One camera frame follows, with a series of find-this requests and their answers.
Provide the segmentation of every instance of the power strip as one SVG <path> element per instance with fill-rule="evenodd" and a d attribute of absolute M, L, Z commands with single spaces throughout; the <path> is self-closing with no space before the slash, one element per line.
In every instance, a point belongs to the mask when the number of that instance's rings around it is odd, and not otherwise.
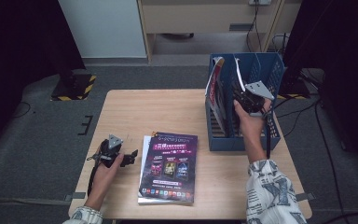
<path fill-rule="evenodd" d="M 249 0 L 250 6 L 255 6 L 256 4 L 259 6 L 268 6 L 271 5 L 271 0 Z"/>

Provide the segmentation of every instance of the black curtain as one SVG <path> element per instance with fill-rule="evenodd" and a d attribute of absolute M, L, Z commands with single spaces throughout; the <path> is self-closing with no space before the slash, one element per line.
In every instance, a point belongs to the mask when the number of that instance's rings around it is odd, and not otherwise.
<path fill-rule="evenodd" d="M 358 153 L 358 1 L 304 0 L 287 44 L 282 82 L 322 68 L 325 108 L 348 150 Z"/>
<path fill-rule="evenodd" d="M 25 86 L 84 68 L 57 0 L 0 0 L 0 132 Z"/>

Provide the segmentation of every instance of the finger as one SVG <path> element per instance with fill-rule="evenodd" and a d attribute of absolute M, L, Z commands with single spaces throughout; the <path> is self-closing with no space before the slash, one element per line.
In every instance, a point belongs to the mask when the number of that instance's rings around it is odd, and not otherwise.
<path fill-rule="evenodd" d="M 124 159 L 124 154 L 119 153 L 118 156 L 116 157 L 115 161 L 112 164 L 112 166 L 115 167 L 114 169 L 117 169 L 120 166 L 120 164 L 123 162 L 123 159 Z"/>
<path fill-rule="evenodd" d="M 244 116 L 246 115 L 246 111 L 243 110 L 242 105 L 240 104 L 240 102 L 238 102 L 237 100 L 234 100 L 234 108 L 235 108 L 235 112 L 237 112 L 237 114 L 239 116 Z"/>
<path fill-rule="evenodd" d="M 264 110 L 265 110 L 266 112 L 269 112 L 269 110 L 271 109 L 271 103 L 272 103 L 272 101 L 271 101 L 270 99 L 267 99 L 267 98 L 266 98 L 266 100 L 265 100 L 265 102 L 264 102 L 264 105 L 263 105 Z"/>

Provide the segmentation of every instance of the black cable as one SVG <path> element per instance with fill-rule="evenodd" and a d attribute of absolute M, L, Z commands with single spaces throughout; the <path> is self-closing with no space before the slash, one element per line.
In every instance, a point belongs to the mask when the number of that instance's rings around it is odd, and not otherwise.
<path fill-rule="evenodd" d="M 260 52 L 263 51 L 261 49 L 261 41 L 260 41 L 260 35 L 258 34 L 258 30 L 257 30 L 257 13 L 258 13 L 258 0 L 255 0 L 255 33 L 257 34 L 257 39 L 258 39 L 258 47 L 260 47 Z"/>
<path fill-rule="evenodd" d="M 283 33 L 283 40 L 282 40 L 282 52 L 281 52 L 281 55 L 284 54 L 284 50 L 286 49 L 286 33 Z"/>
<path fill-rule="evenodd" d="M 305 110 L 310 109 L 310 108 L 311 108 L 311 107 L 313 107 L 315 104 L 316 104 L 316 102 L 313 102 L 311 105 L 309 105 L 309 106 L 305 107 L 304 109 L 300 109 L 300 110 L 292 111 L 292 112 L 290 112 L 290 113 L 287 113 L 287 114 L 284 114 L 284 115 L 277 116 L 277 118 L 279 119 L 279 118 L 283 118 L 283 117 L 289 116 L 289 115 L 291 115 L 291 114 L 295 114 L 295 113 L 298 113 L 298 112 L 303 112 L 303 111 L 305 111 Z"/>
<path fill-rule="evenodd" d="M 87 158 L 87 161 L 95 160 L 95 162 L 94 162 L 94 167 L 92 167 L 91 174 L 89 175 L 89 185 L 88 185 L 88 187 L 87 187 L 87 195 L 88 195 L 88 196 L 90 196 L 90 193 L 91 193 L 91 190 L 92 190 L 92 185 L 93 185 L 93 183 L 94 183 L 94 176 L 95 176 L 95 174 L 97 173 L 98 167 L 99 167 L 100 164 L 101 164 L 101 148 L 107 147 L 106 144 L 109 144 L 107 139 L 103 140 L 103 141 L 101 142 L 101 144 L 98 146 L 98 151 L 97 151 L 97 153 L 95 153 L 95 154 L 92 155 L 91 157 L 88 157 L 88 158 Z"/>
<path fill-rule="evenodd" d="M 300 112 L 297 114 L 297 117 L 296 117 L 296 120 L 295 120 L 295 124 L 293 124 L 292 129 L 291 129 L 288 133 L 284 134 L 283 137 L 287 137 L 287 136 L 295 129 L 295 127 L 296 127 L 296 125 L 297 125 L 297 120 L 298 120 L 298 118 L 300 117 L 300 115 L 301 115 L 302 112 L 303 112 L 303 111 L 300 111 Z"/>
<path fill-rule="evenodd" d="M 334 183 L 336 185 L 336 193 L 337 193 L 339 208 L 341 210 L 342 216 L 345 216 L 344 207 L 342 205 L 341 195 L 340 195 L 340 192 L 339 192 L 339 187 L 338 187 L 338 182 L 337 182 L 336 168 L 334 166 L 333 159 L 331 157 L 330 148 L 328 147 L 327 141 L 326 141 L 325 136 L 324 136 L 324 130 L 322 128 L 321 122 L 319 121 L 319 115 L 318 115 L 318 104 L 319 104 L 319 102 L 321 102 L 321 98 L 319 98 L 319 100 L 315 104 L 315 117 L 316 117 L 316 121 L 318 122 L 318 127 L 319 127 L 319 130 L 321 132 L 322 139 L 324 140 L 324 146 L 326 148 L 326 152 L 327 152 L 328 158 L 330 160 L 331 169 L 333 171 L 333 177 L 334 177 Z M 350 222 L 348 221 L 347 217 L 343 217 L 343 218 L 345 219 L 345 222 L 347 224 L 350 224 Z"/>
<path fill-rule="evenodd" d="M 260 41 L 260 35 L 258 34 L 258 30 L 257 30 L 257 13 L 258 13 L 258 0 L 255 0 L 255 17 L 254 20 L 252 21 L 252 26 L 249 29 L 248 33 L 246 34 L 246 46 L 248 47 L 248 50 L 251 50 L 251 47 L 249 45 L 249 33 L 251 32 L 251 30 L 253 29 L 253 27 L 255 27 L 255 31 L 257 33 L 257 38 L 258 38 L 258 44 L 260 47 L 260 51 L 261 51 L 261 41 Z"/>
<path fill-rule="evenodd" d="M 275 38 L 276 37 L 283 37 L 283 47 L 281 48 L 281 49 L 277 49 L 277 46 L 276 46 L 276 44 L 275 44 Z M 286 36 L 286 34 L 285 35 L 275 35 L 274 37 L 272 37 L 272 45 L 274 46 L 274 49 L 275 49 L 275 52 L 278 52 L 279 53 L 279 51 L 280 50 L 284 50 L 286 47 L 284 46 L 284 43 L 286 42 L 286 40 L 285 40 L 285 38 L 288 38 L 289 39 L 289 36 Z"/>
<path fill-rule="evenodd" d="M 284 103 L 288 102 L 289 100 L 293 100 L 296 99 L 297 96 L 301 96 L 301 94 L 295 95 L 295 96 L 290 96 L 289 98 L 286 98 L 284 101 L 278 103 L 277 105 L 274 106 L 274 109 L 276 109 L 278 106 L 283 105 Z"/>
<path fill-rule="evenodd" d="M 28 109 L 27 109 L 27 111 L 25 111 L 25 112 L 24 112 L 23 114 L 21 114 L 21 115 L 13 116 L 13 117 L 12 117 L 13 119 L 21 118 L 22 116 L 26 115 L 26 114 L 27 114 L 28 112 L 30 112 L 30 110 L 31 110 L 31 105 L 30 105 L 30 104 L 28 104 L 28 103 L 26 103 L 26 102 L 23 102 L 23 101 L 21 101 L 20 104 L 28 105 Z"/>
<path fill-rule="evenodd" d="M 269 125 L 270 115 L 266 116 L 266 138 L 267 138 L 267 159 L 271 155 L 271 126 Z"/>
<path fill-rule="evenodd" d="M 288 116 L 288 115 L 291 115 L 291 114 L 295 114 L 295 113 L 298 113 L 297 117 L 296 117 L 296 120 L 295 120 L 295 124 L 293 125 L 292 129 L 289 131 L 289 133 L 286 133 L 284 134 L 283 136 L 286 137 L 287 135 L 289 135 L 296 127 L 296 124 L 297 124 L 297 121 L 298 121 L 298 118 L 300 117 L 301 113 L 312 108 L 315 104 L 317 104 L 317 102 L 313 102 L 311 105 L 303 108 L 303 109 L 300 109 L 300 110 L 296 110 L 296 111 L 293 111 L 293 112 L 290 112 L 290 113 L 287 113 L 287 114 L 284 114 L 284 115 L 280 115 L 280 116 L 277 116 L 277 118 L 283 118 L 285 116 Z"/>

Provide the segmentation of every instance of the wire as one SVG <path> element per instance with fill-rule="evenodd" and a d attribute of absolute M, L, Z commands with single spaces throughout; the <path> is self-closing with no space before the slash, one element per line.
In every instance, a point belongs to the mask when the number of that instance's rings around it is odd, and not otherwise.
<path fill-rule="evenodd" d="M 297 96 L 301 96 L 301 94 L 295 95 L 295 96 L 289 96 L 289 98 L 286 98 L 284 101 L 278 103 L 274 106 L 274 109 L 276 109 L 278 106 L 283 105 L 284 103 L 288 102 L 289 100 L 296 99 Z"/>
<path fill-rule="evenodd" d="M 13 116 L 13 117 L 12 117 L 13 119 L 21 118 L 22 116 L 26 115 L 26 114 L 27 114 L 28 112 L 30 112 L 30 110 L 31 110 L 31 105 L 30 105 L 30 104 L 28 104 L 28 103 L 26 103 L 26 102 L 23 102 L 23 101 L 21 101 L 20 104 L 28 105 L 28 109 L 27 109 L 27 111 L 25 111 L 25 112 L 22 113 L 21 115 Z"/>
<path fill-rule="evenodd" d="M 251 32 L 251 30 L 253 29 L 253 27 L 255 27 L 255 32 L 257 34 L 257 38 L 258 38 L 258 45 L 260 47 L 260 51 L 262 51 L 261 49 L 261 40 L 260 40 L 260 35 L 258 33 L 258 30 L 257 30 L 257 13 L 258 13 L 258 0 L 255 0 L 255 17 L 254 17 L 254 20 L 252 22 L 252 26 L 251 28 L 249 29 L 248 33 L 246 34 L 246 46 L 248 47 L 248 50 L 250 50 L 252 52 L 252 49 L 249 45 L 249 33 Z"/>
<path fill-rule="evenodd" d="M 306 108 L 304 108 L 304 109 L 297 110 L 297 111 L 294 111 L 294 112 L 290 112 L 290 113 L 288 113 L 288 114 L 281 115 L 281 116 L 279 116 L 279 117 L 277 117 L 277 118 L 281 118 L 281 117 L 288 116 L 288 115 L 290 115 L 290 114 L 294 114 L 294 113 L 299 112 L 299 114 L 297 115 L 296 121 L 295 121 L 295 125 L 294 125 L 294 127 L 296 127 L 296 122 L 297 122 L 297 119 L 298 119 L 299 115 L 300 115 L 303 111 L 305 111 L 305 110 L 307 110 L 307 109 L 309 109 L 309 108 L 311 108 L 311 107 L 314 106 L 314 108 L 315 108 L 315 117 L 316 117 L 316 120 L 317 120 L 317 123 L 318 123 L 319 130 L 320 130 L 320 132 L 321 132 L 321 134 L 322 134 L 322 137 L 323 137 L 323 140 L 324 140 L 324 146 L 325 146 L 325 148 L 326 148 L 327 155 L 328 155 L 329 160 L 330 160 L 330 165 L 331 165 L 331 167 L 332 167 L 333 177 L 334 177 L 334 181 L 335 181 L 335 188 L 336 188 L 336 193 L 337 193 L 337 197 L 338 197 L 338 203 L 339 203 L 339 207 L 340 207 L 340 210 L 341 210 L 341 213 L 342 213 L 341 216 L 338 216 L 338 217 L 334 217 L 334 218 L 332 218 L 332 219 L 329 219 L 329 220 L 325 221 L 323 224 L 333 223 L 333 222 L 335 222 L 335 221 L 337 221 L 337 220 L 340 220 L 340 219 L 342 219 L 342 218 L 345 219 L 345 222 L 346 222 L 347 224 L 350 224 L 350 222 L 348 221 L 347 217 L 358 217 L 358 213 L 345 214 L 345 212 L 344 212 L 344 208 L 343 208 L 343 205 L 342 205 L 342 200 L 341 200 L 341 197 L 340 197 L 340 191 L 339 191 L 339 187 L 338 187 L 338 182 L 337 182 L 336 169 L 335 169 L 335 166 L 334 166 L 334 163 L 333 163 L 333 159 L 332 159 L 332 156 L 331 156 L 331 153 L 330 153 L 330 149 L 329 149 L 329 147 L 328 147 L 328 145 L 327 145 L 327 141 L 326 141 L 325 136 L 324 136 L 324 131 L 323 131 L 321 122 L 320 122 L 320 120 L 319 120 L 318 112 L 317 112 L 317 108 L 318 108 L 317 105 L 318 105 L 321 101 L 322 101 L 322 99 L 319 98 L 316 102 L 312 103 L 310 106 L 308 106 L 308 107 L 306 107 Z"/>
<path fill-rule="evenodd" d="M 316 102 L 315 104 L 315 117 L 316 117 L 316 121 L 318 122 L 318 127 L 319 127 L 319 130 L 321 131 L 321 135 L 322 135 L 322 139 L 324 140 L 324 146 L 326 148 L 326 152 L 327 152 L 327 155 L 328 155 L 328 158 L 330 160 L 330 165 L 331 165 L 331 169 L 333 171 L 333 177 L 334 177 L 334 183 L 336 185 L 336 193 L 337 193 L 337 197 L 338 197 L 338 204 L 339 204 L 339 208 L 341 210 L 341 213 L 342 213 L 342 216 L 345 215 L 345 212 L 344 212 L 344 207 L 342 205 L 342 200 L 341 200 L 341 194 L 339 192 L 339 187 L 338 187 L 338 182 L 337 182 L 337 174 L 336 174 L 336 168 L 334 166 L 334 163 L 333 163 L 333 159 L 331 157 L 331 152 L 330 152 L 330 148 L 328 147 L 327 145 L 327 141 L 326 141 L 326 138 L 324 136 L 324 129 L 322 128 L 322 125 L 321 125 L 321 122 L 319 120 L 319 115 L 318 115 L 318 104 L 319 102 L 321 102 L 321 99 L 322 98 L 319 98 L 319 100 Z M 345 219 L 345 222 L 347 224 L 349 224 L 350 222 L 348 221 L 347 217 L 343 217 Z"/>
<path fill-rule="evenodd" d="M 292 112 L 290 112 L 290 113 L 287 113 L 287 114 L 284 114 L 284 115 L 277 116 L 277 118 L 279 119 L 279 118 L 283 118 L 283 117 L 289 116 L 289 115 L 291 115 L 291 114 L 295 114 L 295 113 L 298 113 L 298 112 L 303 112 L 303 111 L 305 111 L 305 110 L 310 109 L 310 108 L 311 108 L 311 107 L 313 107 L 315 104 L 316 104 L 316 102 L 313 102 L 311 105 L 309 105 L 309 106 L 305 107 L 304 109 L 300 109 L 300 110 L 292 111 Z"/>
<path fill-rule="evenodd" d="M 282 118 L 282 117 L 285 117 L 285 116 L 288 116 L 288 115 L 291 115 L 291 114 L 295 114 L 295 113 L 298 113 L 297 114 L 297 117 L 296 117 L 296 120 L 295 120 L 295 124 L 293 125 L 292 129 L 289 131 L 289 133 L 286 133 L 284 134 L 283 136 L 286 137 L 287 135 L 289 135 L 296 127 L 296 124 L 297 124 L 297 121 L 298 121 L 298 118 L 300 117 L 301 113 L 312 108 L 315 104 L 317 104 L 317 102 L 313 102 L 311 105 L 305 107 L 304 109 L 301 109 L 301 110 L 297 110 L 297 111 L 293 111 L 293 112 L 290 112 L 288 114 L 285 114 L 285 115 L 280 115 L 278 116 L 277 118 Z"/>
<path fill-rule="evenodd" d="M 275 41 L 274 41 L 276 37 L 283 37 L 283 42 L 282 42 L 282 48 L 281 49 L 277 49 L 277 46 L 276 46 Z M 278 52 L 280 54 L 284 53 L 284 49 L 286 48 L 284 46 L 285 38 L 289 39 L 289 36 L 287 36 L 286 33 L 284 35 L 275 35 L 274 37 L 272 37 L 272 45 L 274 46 L 275 52 Z"/>

